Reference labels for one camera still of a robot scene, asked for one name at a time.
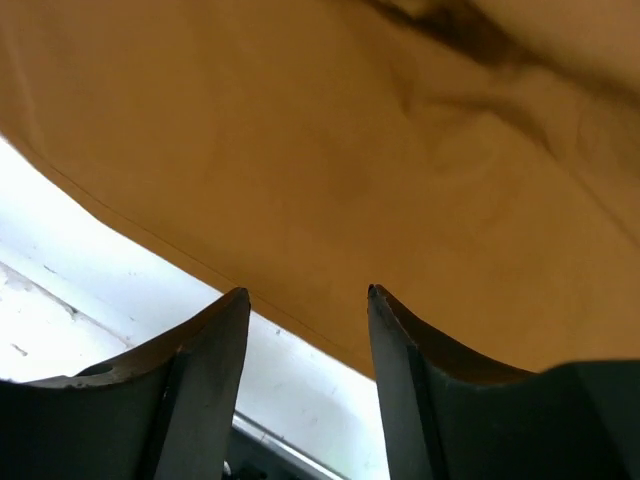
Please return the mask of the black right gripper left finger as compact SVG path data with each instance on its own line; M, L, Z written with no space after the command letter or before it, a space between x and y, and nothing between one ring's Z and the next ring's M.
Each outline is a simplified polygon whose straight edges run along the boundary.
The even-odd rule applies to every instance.
M72 376L1 385L5 479L219 479L243 370L248 292Z

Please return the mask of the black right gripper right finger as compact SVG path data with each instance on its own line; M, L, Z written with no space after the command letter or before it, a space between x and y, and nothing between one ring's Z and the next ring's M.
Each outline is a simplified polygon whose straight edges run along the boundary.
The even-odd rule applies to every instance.
M579 361L533 373L493 360L368 291L394 479L635 479L639 364Z

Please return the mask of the brown trousers with striped trim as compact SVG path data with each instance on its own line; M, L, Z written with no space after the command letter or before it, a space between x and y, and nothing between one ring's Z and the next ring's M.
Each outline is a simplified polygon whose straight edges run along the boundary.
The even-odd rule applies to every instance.
M635 1L5 1L1 133L363 373L374 283L530 370L639 354Z

